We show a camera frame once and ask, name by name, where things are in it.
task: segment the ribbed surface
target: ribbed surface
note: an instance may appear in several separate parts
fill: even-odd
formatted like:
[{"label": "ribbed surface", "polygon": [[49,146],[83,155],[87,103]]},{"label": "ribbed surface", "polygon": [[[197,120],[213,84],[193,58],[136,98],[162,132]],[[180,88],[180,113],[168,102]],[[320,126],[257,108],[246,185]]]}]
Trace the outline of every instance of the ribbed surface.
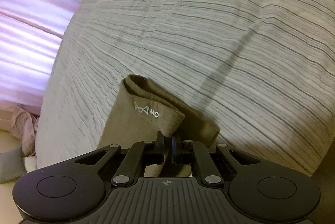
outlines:
[{"label": "ribbed surface", "polygon": [[217,189],[202,187],[196,178],[140,178],[129,188],[115,189],[91,216],[73,222],[96,224],[252,224]]}]

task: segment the striped bedsheet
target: striped bedsheet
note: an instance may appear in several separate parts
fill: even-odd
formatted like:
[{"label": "striped bedsheet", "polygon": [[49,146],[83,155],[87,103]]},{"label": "striped bedsheet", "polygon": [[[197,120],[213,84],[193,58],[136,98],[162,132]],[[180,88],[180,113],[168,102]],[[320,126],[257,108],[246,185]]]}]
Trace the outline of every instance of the striped bedsheet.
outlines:
[{"label": "striped bedsheet", "polygon": [[96,148],[128,74],[211,117],[218,142],[311,175],[334,139],[335,0],[82,0],[44,95],[38,168]]}]

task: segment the circular pad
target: circular pad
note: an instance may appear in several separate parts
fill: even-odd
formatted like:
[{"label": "circular pad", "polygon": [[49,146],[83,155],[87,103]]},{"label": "circular pad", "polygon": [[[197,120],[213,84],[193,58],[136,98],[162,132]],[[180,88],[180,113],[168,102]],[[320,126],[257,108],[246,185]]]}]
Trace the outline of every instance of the circular pad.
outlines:
[{"label": "circular pad", "polygon": [[296,186],[289,179],[270,177],[258,183],[258,190],[268,198],[285,199],[295,194]]},{"label": "circular pad", "polygon": [[60,198],[71,194],[76,189],[76,182],[64,176],[53,176],[41,180],[37,190],[48,198]]}]

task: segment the folded cloth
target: folded cloth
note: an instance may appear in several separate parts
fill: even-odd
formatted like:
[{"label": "folded cloth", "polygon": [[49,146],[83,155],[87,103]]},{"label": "folded cloth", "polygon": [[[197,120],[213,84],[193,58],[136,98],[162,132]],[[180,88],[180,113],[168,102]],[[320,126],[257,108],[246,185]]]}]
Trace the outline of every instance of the folded cloth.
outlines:
[{"label": "folded cloth", "polygon": [[10,134],[20,140],[23,154],[35,155],[38,119],[20,106],[15,106],[10,124]]},{"label": "folded cloth", "polygon": [[135,142],[155,140],[158,131],[171,137],[176,130],[182,140],[198,140],[206,146],[210,146],[219,132],[201,113],[151,79],[128,75],[121,81],[98,148],[110,144],[130,148]]}]

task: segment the printed logo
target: printed logo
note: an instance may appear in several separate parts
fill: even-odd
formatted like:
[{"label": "printed logo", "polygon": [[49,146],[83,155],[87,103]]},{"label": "printed logo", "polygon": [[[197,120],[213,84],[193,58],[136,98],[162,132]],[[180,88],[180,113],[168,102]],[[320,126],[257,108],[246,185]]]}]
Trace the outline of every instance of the printed logo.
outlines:
[{"label": "printed logo", "polygon": [[158,118],[160,116],[160,114],[153,109],[150,109],[150,111],[149,111],[149,106],[139,107],[136,102],[134,102],[134,105],[135,105],[135,110],[138,110],[139,113],[144,112],[146,115],[151,114],[156,118]]}]

